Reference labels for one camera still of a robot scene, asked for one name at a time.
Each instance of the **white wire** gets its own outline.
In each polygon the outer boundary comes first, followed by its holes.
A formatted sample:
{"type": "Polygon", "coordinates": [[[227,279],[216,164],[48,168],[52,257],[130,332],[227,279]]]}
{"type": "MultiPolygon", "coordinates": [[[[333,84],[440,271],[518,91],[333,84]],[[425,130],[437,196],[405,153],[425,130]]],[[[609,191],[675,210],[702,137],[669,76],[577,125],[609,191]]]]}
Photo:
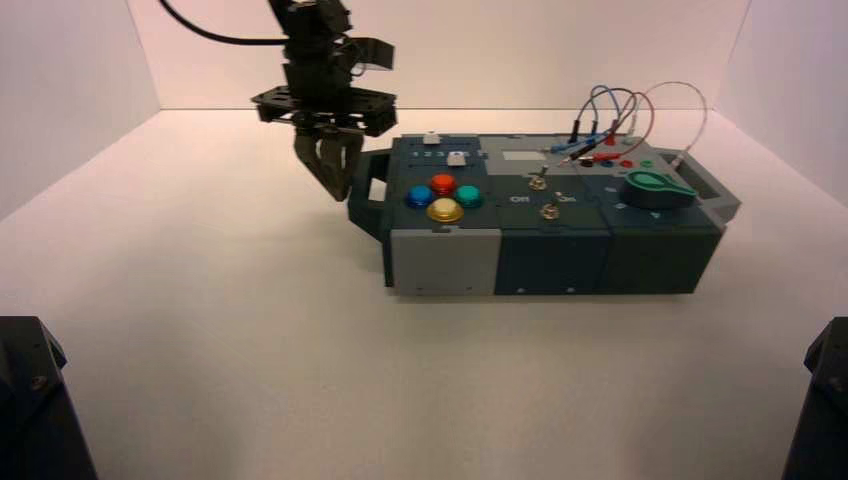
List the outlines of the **white wire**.
{"type": "MultiPolygon", "coordinates": [[[[687,153],[689,153],[689,150],[691,150],[692,147],[694,147],[695,144],[698,143],[698,140],[701,139],[701,136],[704,135],[704,130],[707,129],[707,120],[710,117],[710,110],[709,110],[709,107],[707,107],[707,98],[704,96],[703,93],[701,93],[701,90],[698,89],[698,87],[696,87],[695,85],[692,85],[689,82],[682,82],[682,81],[679,81],[679,80],[661,82],[661,83],[658,83],[658,84],[654,85],[653,87],[647,89],[645,91],[645,94],[647,95],[647,94],[653,92],[654,90],[656,90],[657,88],[664,87],[664,86],[667,86],[667,85],[680,85],[680,86],[684,86],[684,87],[689,87],[692,90],[694,90],[695,93],[698,94],[698,97],[701,99],[701,110],[703,111],[703,114],[704,114],[704,118],[701,120],[701,127],[698,129],[698,133],[695,134],[695,138],[692,140],[691,143],[689,143],[689,145],[686,146],[686,148],[683,149],[683,151],[681,151],[677,155],[677,158],[675,159],[675,163],[679,164],[680,161],[683,160],[683,156],[686,155],[687,153]]],[[[636,102],[636,109],[634,110],[633,116],[630,119],[630,128],[627,129],[627,136],[628,137],[632,137],[633,133],[636,131],[636,120],[639,116],[639,107],[641,105],[642,105],[642,100],[639,99],[636,102]]]]}

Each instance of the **green button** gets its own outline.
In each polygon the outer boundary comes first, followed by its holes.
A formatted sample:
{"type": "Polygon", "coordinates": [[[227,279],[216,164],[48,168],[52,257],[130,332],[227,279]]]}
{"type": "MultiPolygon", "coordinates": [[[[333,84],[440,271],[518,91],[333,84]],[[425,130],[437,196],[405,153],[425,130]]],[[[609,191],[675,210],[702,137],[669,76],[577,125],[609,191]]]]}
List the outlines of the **green button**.
{"type": "Polygon", "coordinates": [[[472,185],[463,185],[457,188],[454,196],[457,203],[465,208],[479,207],[483,203],[480,189],[472,185]]]}

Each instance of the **screw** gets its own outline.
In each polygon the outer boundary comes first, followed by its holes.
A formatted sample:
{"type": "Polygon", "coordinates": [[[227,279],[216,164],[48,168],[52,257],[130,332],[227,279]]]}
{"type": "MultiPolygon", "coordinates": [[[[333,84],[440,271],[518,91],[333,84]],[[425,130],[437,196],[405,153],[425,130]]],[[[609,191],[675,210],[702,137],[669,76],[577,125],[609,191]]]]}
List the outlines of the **screw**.
{"type": "Polygon", "coordinates": [[[32,380],[30,380],[30,382],[29,382],[29,387],[32,389],[33,392],[37,392],[37,391],[41,390],[46,385],[47,385],[47,377],[41,376],[41,375],[39,375],[37,377],[32,377],[32,380]]]}
{"type": "Polygon", "coordinates": [[[828,385],[831,386],[831,388],[833,388],[837,392],[839,392],[839,393],[845,392],[845,385],[842,384],[842,380],[840,380],[838,377],[830,377],[827,380],[827,383],[828,383],[828,385]]]}

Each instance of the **yellow button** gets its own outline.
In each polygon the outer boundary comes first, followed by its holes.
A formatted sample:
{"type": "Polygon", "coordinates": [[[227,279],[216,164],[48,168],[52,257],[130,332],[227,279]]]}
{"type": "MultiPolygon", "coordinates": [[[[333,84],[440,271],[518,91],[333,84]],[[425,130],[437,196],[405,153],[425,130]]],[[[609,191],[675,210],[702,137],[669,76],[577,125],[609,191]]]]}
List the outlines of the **yellow button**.
{"type": "Polygon", "coordinates": [[[462,218],[465,212],[452,198],[440,198],[427,207],[427,216],[441,223],[451,223],[462,218]]]}

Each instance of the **white backdrop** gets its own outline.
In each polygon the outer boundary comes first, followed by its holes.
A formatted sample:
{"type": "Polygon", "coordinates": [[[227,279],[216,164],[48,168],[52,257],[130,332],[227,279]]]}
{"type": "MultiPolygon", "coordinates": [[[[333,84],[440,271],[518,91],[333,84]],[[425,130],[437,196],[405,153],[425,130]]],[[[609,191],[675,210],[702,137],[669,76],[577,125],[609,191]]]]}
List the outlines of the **white backdrop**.
{"type": "Polygon", "coordinates": [[[754,0],[718,108],[848,205],[845,0],[754,0]]]}
{"type": "MultiPolygon", "coordinates": [[[[277,47],[211,42],[156,0],[129,0],[164,108],[250,107],[283,82],[277,47]]],[[[216,33],[280,36],[265,0],[172,0],[216,33]]],[[[347,0],[352,36],[396,46],[394,72],[357,84],[399,95],[402,107],[575,108],[595,83],[700,85],[712,101],[747,0],[347,0]]],[[[697,107],[685,90],[658,97],[697,107]]]]}
{"type": "Polygon", "coordinates": [[[3,0],[0,219],[158,109],[123,2],[3,0]]]}

